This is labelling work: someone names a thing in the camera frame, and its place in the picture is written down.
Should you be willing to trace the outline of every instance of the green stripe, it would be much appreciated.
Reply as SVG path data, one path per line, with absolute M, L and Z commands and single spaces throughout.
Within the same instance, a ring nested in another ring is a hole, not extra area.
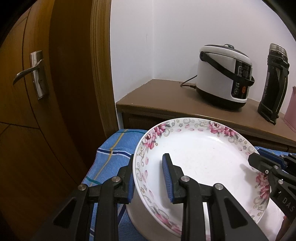
M 98 185 L 101 184 L 100 182 L 98 182 L 98 181 L 96 181 L 96 180 L 92 180 L 92 179 L 90 179 L 88 176 L 86 176 L 86 179 L 89 180 L 89 181 L 92 182 L 92 183 L 95 183 L 95 184 L 98 184 Z
M 116 133 L 127 133 L 127 132 L 138 132 L 138 133 L 142 133 L 142 134 L 145 134 L 146 132 L 141 132 L 141 131 L 118 131 Z

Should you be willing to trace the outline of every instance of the wall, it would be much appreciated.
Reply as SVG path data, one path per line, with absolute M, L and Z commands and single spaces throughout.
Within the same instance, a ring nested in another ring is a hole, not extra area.
M 253 62 L 256 82 L 249 98 L 260 101 L 270 43 L 283 46 L 291 65 L 281 112 L 296 85 L 296 42 L 282 20 L 262 0 L 154 0 L 154 78 L 183 81 L 197 74 L 199 49 L 232 44 Z
M 115 102 L 153 78 L 152 0 L 112 0 L 111 70 Z M 121 114 L 118 114 L 122 128 Z

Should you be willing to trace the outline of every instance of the thermos lid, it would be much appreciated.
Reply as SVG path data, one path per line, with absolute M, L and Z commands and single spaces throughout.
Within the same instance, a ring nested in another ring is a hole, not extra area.
M 283 53 L 285 56 L 288 57 L 287 51 L 282 46 L 280 46 L 278 44 L 271 43 L 269 46 L 269 49 L 275 49 L 277 51 L 280 51 L 281 53 Z
M 230 44 L 225 44 L 225 45 L 209 44 L 201 47 L 200 52 L 201 51 L 206 53 L 214 53 L 214 54 L 231 57 L 252 66 L 252 62 L 250 58 L 247 55 L 245 55 L 243 52 L 236 50 Z

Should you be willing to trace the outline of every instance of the floral pattern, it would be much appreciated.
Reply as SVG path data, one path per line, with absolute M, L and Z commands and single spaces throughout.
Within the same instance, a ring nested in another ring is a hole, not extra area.
M 154 195 L 152 191 L 149 190 L 149 185 L 147 183 L 148 172 L 146 169 L 146 166 L 149 165 L 149 159 L 147 157 L 148 151 L 158 146 L 158 138 L 167 137 L 173 131 L 177 133 L 183 131 L 209 131 L 218 138 L 227 138 L 230 143 L 237 146 L 237 149 L 246 156 L 246 159 L 248 159 L 248 156 L 256 150 L 247 140 L 229 127 L 204 119 L 173 119 L 157 125 L 146 133 L 146 135 L 142 138 L 141 143 L 138 144 L 136 155 L 133 160 L 136 171 L 136 173 L 134 173 L 134 179 L 136 179 L 138 183 L 136 187 L 139 193 L 142 193 L 145 203 L 149 206 L 150 211 L 154 214 L 154 217 L 172 232 L 180 236 L 181 226 L 170 220 L 169 216 L 162 210 L 162 207 L 159 208 L 156 205 Z M 270 185 L 266 175 L 258 173 L 256 183 L 258 183 L 255 186 L 258 190 L 258 197 L 254 199 L 255 205 L 253 208 L 257 210 L 257 212 L 255 215 L 251 215 L 251 213 L 254 214 L 254 211 L 252 210 L 248 212 L 253 219 L 256 218 L 255 216 L 260 217 L 263 214 L 267 207 L 270 194 Z

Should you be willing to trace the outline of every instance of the yellow stripe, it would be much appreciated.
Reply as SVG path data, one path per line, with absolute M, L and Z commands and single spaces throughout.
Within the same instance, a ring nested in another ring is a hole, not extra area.
M 94 180 L 96 180 L 97 179 L 97 177 L 100 175 L 100 173 L 101 173 L 101 171 L 104 169 L 104 167 L 107 165 L 107 163 L 110 161 L 110 159 L 111 159 L 111 156 L 112 156 L 112 154 L 113 154 L 113 149 L 114 149 L 114 147 L 118 144 L 118 142 L 120 141 L 120 139 L 123 137 L 123 135 L 124 135 L 124 133 L 127 131 L 128 129 L 125 129 L 122 133 L 121 133 L 121 135 L 118 137 L 118 139 L 117 139 L 117 141 L 115 142 L 115 144 L 110 148 L 110 154 L 109 154 L 109 156 L 108 156 L 108 159 L 107 159 L 107 161 L 105 162 L 105 164 L 103 165 L 103 167 L 99 170 L 99 172 L 97 173 L 97 175 L 95 176 L 95 178 L 94 178 Z

